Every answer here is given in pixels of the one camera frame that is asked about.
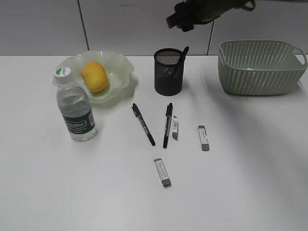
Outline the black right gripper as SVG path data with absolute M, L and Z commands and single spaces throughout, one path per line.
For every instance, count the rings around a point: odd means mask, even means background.
M 166 22 L 168 28 L 176 26 L 188 32 L 194 29 L 193 24 L 209 23 L 231 9 L 254 8 L 254 0 L 185 0 L 175 6 L 175 13 Z

